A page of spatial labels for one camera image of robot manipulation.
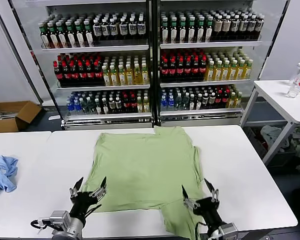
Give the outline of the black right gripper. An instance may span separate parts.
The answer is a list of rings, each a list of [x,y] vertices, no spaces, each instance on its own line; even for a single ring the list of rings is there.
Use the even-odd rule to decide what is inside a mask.
[[[204,179],[204,182],[211,193],[211,197],[194,201],[189,198],[184,186],[182,185],[183,202],[188,208],[193,209],[193,213],[195,215],[203,217],[209,232],[214,232],[226,223],[222,220],[218,213],[220,205],[219,189],[214,188],[212,183],[210,183],[206,178]]]

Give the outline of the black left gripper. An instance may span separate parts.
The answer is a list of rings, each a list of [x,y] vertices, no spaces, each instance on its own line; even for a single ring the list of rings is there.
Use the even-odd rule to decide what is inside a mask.
[[[104,177],[100,187],[93,192],[79,192],[83,180],[84,177],[81,177],[74,184],[74,187],[69,189],[70,200],[73,203],[69,216],[80,220],[82,223],[86,223],[86,218],[101,206],[98,202],[107,192],[107,177]]]

